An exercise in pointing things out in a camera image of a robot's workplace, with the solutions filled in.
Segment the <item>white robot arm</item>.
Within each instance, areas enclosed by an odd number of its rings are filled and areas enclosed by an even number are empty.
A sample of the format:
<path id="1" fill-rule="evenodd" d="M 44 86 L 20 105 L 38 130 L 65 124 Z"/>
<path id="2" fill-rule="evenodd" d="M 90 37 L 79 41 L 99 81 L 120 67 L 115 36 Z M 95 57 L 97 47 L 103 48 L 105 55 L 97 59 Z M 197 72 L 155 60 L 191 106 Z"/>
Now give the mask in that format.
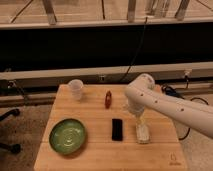
<path id="1" fill-rule="evenodd" d="M 151 108 L 213 139 L 213 107 L 154 91 L 155 80 L 141 74 L 125 89 L 128 111 L 140 117 Z"/>

